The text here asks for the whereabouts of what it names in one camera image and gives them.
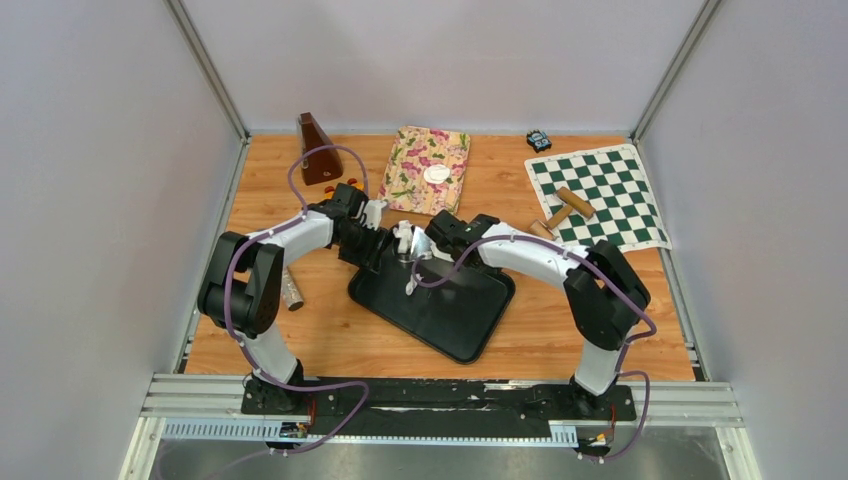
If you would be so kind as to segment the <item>round cut dough wrapper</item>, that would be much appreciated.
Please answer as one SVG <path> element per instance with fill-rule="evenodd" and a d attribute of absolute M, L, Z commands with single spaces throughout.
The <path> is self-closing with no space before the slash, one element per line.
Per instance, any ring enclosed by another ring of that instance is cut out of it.
<path fill-rule="evenodd" d="M 417 282 L 415 281 L 415 279 L 414 279 L 414 278 L 411 278 L 411 279 L 407 282 L 407 284 L 405 285 L 405 294 L 406 294 L 407 296 L 411 296 L 411 295 L 413 294 L 413 292 L 415 291 L 416 286 L 417 286 Z"/>

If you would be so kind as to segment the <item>black baking tray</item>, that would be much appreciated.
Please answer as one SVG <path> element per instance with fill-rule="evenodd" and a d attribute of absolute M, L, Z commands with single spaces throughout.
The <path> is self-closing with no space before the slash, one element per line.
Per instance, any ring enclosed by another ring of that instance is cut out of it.
<path fill-rule="evenodd" d="M 419 260 L 417 269 L 395 244 L 382 254 L 380 270 L 360 269 L 348 284 L 358 305 L 430 348 L 460 364 L 478 360 L 504 316 L 516 286 L 506 273 L 483 267 L 463 267 L 448 282 L 433 288 L 416 286 L 411 296 L 405 285 L 417 272 L 424 282 L 449 273 L 450 260 Z"/>

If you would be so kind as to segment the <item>wooden handled metal scraper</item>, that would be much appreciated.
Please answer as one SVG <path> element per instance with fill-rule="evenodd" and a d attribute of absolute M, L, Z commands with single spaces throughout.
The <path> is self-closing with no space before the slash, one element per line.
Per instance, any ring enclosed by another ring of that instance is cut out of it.
<path fill-rule="evenodd" d="M 407 253 L 408 260 L 429 260 L 434 257 L 432 240 L 426 235 L 423 228 L 414 226 L 412 228 L 412 236 L 410 248 Z"/>

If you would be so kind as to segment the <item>wooden pastry roller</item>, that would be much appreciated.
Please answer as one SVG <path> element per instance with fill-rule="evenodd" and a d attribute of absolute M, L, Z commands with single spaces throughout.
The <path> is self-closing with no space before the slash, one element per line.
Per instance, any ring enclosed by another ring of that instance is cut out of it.
<path fill-rule="evenodd" d="M 596 212 L 588 201 L 567 188 L 558 189 L 556 196 L 562 202 L 561 208 L 547 220 L 535 220 L 528 228 L 529 233 L 547 240 L 554 240 L 559 225 L 574 211 L 585 219 L 592 218 Z"/>

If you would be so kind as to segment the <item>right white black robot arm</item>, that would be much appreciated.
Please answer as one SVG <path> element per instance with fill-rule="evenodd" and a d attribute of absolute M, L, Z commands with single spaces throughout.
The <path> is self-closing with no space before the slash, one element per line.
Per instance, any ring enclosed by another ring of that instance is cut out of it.
<path fill-rule="evenodd" d="M 562 291 L 583 346 L 573 375 L 571 403 L 584 417 L 596 417 L 611 403 L 610 387 L 620 375 L 629 346 L 638 339 L 634 328 L 656 324 L 646 313 L 651 295 L 620 249 L 607 240 L 567 246 L 519 231 L 496 217 L 479 214 L 464 222 L 447 211 L 425 229 L 436 251 L 453 265 L 441 278 L 426 281 L 419 273 L 420 257 L 411 268 L 406 291 L 446 284 L 465 264 L 508 269 Z"/>

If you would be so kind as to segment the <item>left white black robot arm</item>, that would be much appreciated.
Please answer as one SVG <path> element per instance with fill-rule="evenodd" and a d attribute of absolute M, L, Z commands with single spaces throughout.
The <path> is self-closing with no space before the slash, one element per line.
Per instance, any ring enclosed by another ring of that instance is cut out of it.
<path fill-rule="evenodd" d="M 269 385 L 268 400 L 279 411 L 298 411 L 309 390 L 302 364 L 276 323 L 284 270 L 307 254 L 335 247 L 341 261 L 378 271 L 391 242 L 381 225 L 387 208 L 387 201 L 339 184 L 330 198 L 305 205 L 287 222 L 250 235 L 226 231 L 217 239 L 197 308 L 237 342 L 253 378 Z"/>

